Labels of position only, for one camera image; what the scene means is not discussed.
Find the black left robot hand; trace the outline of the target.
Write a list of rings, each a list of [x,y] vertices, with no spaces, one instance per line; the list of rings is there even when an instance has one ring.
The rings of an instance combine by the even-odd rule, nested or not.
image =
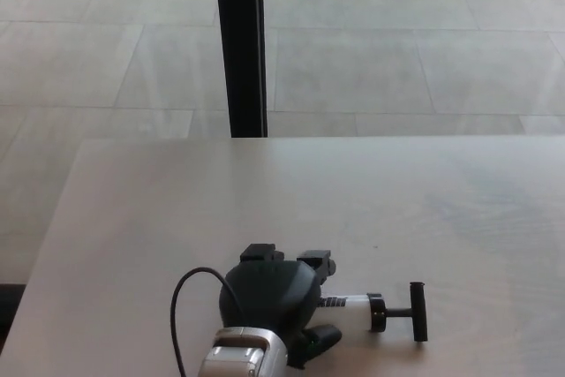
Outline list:
[[[321,285],[336,270],[329,250],[309,250],[286,260],[274,244],[250,244],[225,276],[219,310],[226,328],[263,328],[288,351],[287,365],[302,369],[342,339],[332,324],[310,326],[320,305]]]

